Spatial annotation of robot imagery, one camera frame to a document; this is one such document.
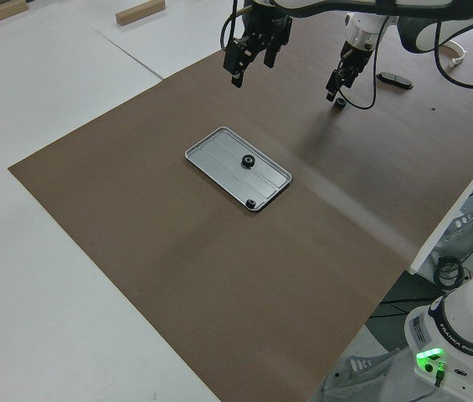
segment white table surface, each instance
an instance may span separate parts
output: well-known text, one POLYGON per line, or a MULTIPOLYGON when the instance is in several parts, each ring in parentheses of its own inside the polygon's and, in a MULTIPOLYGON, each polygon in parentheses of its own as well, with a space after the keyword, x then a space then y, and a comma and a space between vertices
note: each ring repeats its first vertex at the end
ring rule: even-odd
POLYGON ((218 401, 7 170, 159 81, 50 3, 0 23, 0 402, 218 401))
MULTIPOLYGON (((143 0, 60 2, 162 78, 218 51, 221 28, 232 12, 232 0, 166 0, 164 11, 120 27, 116 13, 143 0)), ((242 32, 239 18, 235 33, 242 32)))

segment brown table mat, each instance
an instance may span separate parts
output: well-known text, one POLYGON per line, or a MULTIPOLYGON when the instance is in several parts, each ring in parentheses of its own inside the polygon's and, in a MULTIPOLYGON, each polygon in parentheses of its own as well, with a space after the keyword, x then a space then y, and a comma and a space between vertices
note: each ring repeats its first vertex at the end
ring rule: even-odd
POLYGON ((223 402, 311 396, 473 177, 473 91, 391 30, 379 64, 414 89, 335 111, 343 40, 340 13, 295 21, 241 90, 214 54, 10 168, 223 402), (259 214, 183 156, 218 126, 294 176, 259 214))

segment cable connector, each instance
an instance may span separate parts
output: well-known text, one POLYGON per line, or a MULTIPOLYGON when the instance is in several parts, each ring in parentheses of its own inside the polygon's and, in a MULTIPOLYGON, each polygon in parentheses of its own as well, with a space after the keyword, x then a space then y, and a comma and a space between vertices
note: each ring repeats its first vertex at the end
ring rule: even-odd
POLYGON ((439 367, 437 368, 437 373, 435 373, 435 386, 437 388, 440 387, 440 383, 443 382, 445 379, 445 370, 446 370, 446 363, 439 362, 439 367))

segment green light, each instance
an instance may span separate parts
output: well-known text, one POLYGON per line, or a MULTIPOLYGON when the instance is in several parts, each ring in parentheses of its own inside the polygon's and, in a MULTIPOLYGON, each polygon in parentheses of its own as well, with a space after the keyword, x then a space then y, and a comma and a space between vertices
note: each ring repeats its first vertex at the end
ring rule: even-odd
POLYGON ((425 358, 429 358, 431 356, 440 356, 442 353, 443 353, 443 349, 440 349, 440 348, 430 349, 430 350, 426 350, 425 352, 417 353, 417 359, 422 360, 425 358))

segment silver rectangular tray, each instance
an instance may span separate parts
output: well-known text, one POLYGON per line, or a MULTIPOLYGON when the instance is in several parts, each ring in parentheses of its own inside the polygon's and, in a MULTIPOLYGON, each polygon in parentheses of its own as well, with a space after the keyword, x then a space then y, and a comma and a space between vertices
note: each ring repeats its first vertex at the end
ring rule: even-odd
POLYGON ((206 136, 189 148, 185 156, 254 212, 265 207, 292 180, 284 168, 227 127, 206 136))

